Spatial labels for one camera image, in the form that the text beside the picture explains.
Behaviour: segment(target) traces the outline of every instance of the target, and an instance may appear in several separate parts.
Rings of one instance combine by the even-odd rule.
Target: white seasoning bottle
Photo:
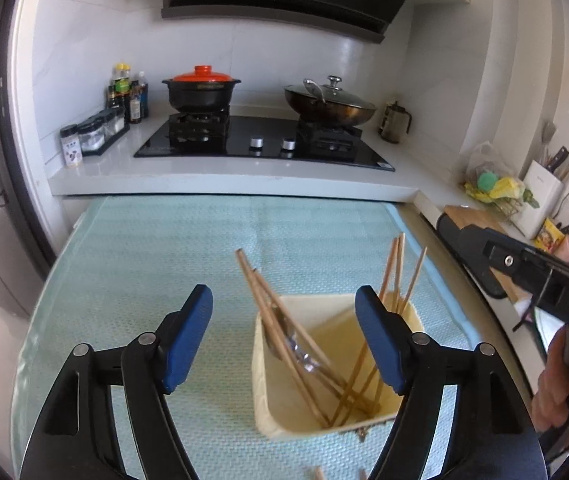
[[[73,168],[82,164],[82,149],[78,137],[78,125],[70,124],[60,129],[60,141],[62,142],[62,155],[64,163]]]

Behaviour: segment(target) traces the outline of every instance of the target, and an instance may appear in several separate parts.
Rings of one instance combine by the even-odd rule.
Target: blue gripper pad
[[[405,395],[411,329],[401,316],[387,311],[370,285],[361,286],[356,292],[355,314],[382,380],[398,395]]]
[[[165,394],[184,383],[213,313],[213,294],[206,285],[196,285],[183,307],[168,314],[156,335],[160,338],[158,377]]]

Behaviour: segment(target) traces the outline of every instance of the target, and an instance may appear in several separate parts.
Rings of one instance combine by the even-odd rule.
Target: screw
[[[76,347],[73,349],[73,355],[75,355],[76,357],[82,357],[83,355],[87,355],[88,353],[88,344],[85,343],[80,343],[79,345],[76,345]]]
[[[145,332],[138,337],[138,343],[141,345],[150,345],[156,340],[156,335],[153,332]]]
[[[427,336],[424,332],[415,332],[412,336],[411,339],[413,339],[413,342],[416,345],[428,345],[429,341],[431,340],[431,338],[429,336]]]
[[[480,352],[482,352],[483,355],[494,355],[495,348],[493,348],[493,345],[490,345],[489,343],[480,343]]]

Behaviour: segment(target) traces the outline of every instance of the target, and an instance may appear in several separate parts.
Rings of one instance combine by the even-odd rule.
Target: bottle label
[[[130,107],[131,107],[131,120],[132,121],[138,120],[140,118],[140,100],[131,99]]]
[[[131,89],[131,83],[129,82],[128,79],[124,78],[124,79],[118,79],[116,81],[116,92],[118,92],[119,94],[129,93],[130,89]]]
[[[77,137],[62,141],[62,154],[67,166],[77,166],[82,162],[82,150]]]

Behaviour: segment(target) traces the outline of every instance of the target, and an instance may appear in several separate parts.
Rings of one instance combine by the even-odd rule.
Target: yellow square bin
[[[387,294],[387,303],[391,301],[392,296]],[[355,316],[355,295],[281,296],[281,299],[291,316],[310,333],[342,377],[349,378],[364,341]],[[424,331],[422,322],[410,302],[405,308],[403,318],[413,332]],[[362,388],[374,365],[373,357],[368,352],[355,382],[356,391]],[[318,405],[331,418],[337,408],[338,399],[321,386],[312,374],[305,376],[317,395]],[[289,369],[267,347],[260,315],[256,320],[252,379],[256,426],[260,433],[272,440],[354,431],[383,423],[397,415],[402,400],[385,384],[379,400],[381,410],[373,418],[364,418],[365,415],[361,411],[353,410],[345,425],[322,428],[301,398]],[[367,389],[367,398],[373,400],[376,385],[377,378]],[[344,414],[346,412],[343,409],[338,421]]]

